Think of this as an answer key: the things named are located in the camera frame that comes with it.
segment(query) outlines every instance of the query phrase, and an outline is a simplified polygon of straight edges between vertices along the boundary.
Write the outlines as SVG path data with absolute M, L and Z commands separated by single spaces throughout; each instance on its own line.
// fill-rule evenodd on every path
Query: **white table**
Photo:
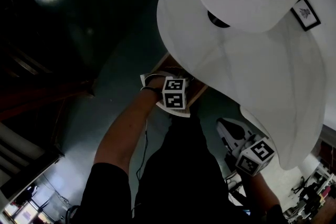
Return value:
M 188 72 L 254 116 L 273 139 L 286 169 L 302 162 L 319 136 L 323 62 L 328 75 L 326 124 L 336 126 L 336 62 L 331 60 L 336 54 L 336 0 L 309 1 L 321 26 L 305 33 L 289 13 L 271 31 L 257 35 L 214 27 L 199 0 L 160 0 L 158 5 L 158 26 L 168 51 Z

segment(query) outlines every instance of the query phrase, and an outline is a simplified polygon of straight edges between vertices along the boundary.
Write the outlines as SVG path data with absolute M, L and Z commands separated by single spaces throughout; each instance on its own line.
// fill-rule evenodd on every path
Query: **lamp base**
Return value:
M 213 15 L 209 11 L 208 11 L 208 17 L 209 17 L 210 21 L 217 27 L 220 27 L 220 28 L 230 27 L 230 25 L 227 25 L 226 23 L 222 22 L 220 19 L 218 19 L 215 15 Z

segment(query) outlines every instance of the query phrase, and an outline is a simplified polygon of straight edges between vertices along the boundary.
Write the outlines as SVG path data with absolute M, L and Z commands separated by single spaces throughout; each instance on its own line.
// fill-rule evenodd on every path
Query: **forearm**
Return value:
M 279 205 L 280 201 L 268 187 L 263 176 L 259 173 L 254 177 L 241 175 L 246 197 L 252 205 L 252 211 L 264 215 L 273 206 Z
M 142 90 L 108 129 L 98 147 L 94 163 L 111 163 L 128 174 L 129 162 L 146 119 L 158 100 L 155 92 Z

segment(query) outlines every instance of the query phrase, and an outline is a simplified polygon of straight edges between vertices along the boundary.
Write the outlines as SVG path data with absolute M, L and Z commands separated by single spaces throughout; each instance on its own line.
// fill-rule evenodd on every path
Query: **bracelet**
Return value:
M 160 97 L 160 100 L 162 100 L 162 98 L 163 98 L 162 97 L 162 92 L 159 89 L 145 86 L 145 87 L 142 87 L 140 89 L 140 91 L 142 91 L 142 90 L 151 90 L 151 91 L 155 92 Z

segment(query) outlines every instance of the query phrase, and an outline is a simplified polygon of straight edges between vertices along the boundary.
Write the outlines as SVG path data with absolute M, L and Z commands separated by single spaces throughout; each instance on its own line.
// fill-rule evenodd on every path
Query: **picture frame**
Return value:
M 298 0 L 290 11 L 294 14 L 304 31 L 308 31 L 321 24 L 319 17 L 308 0 Z

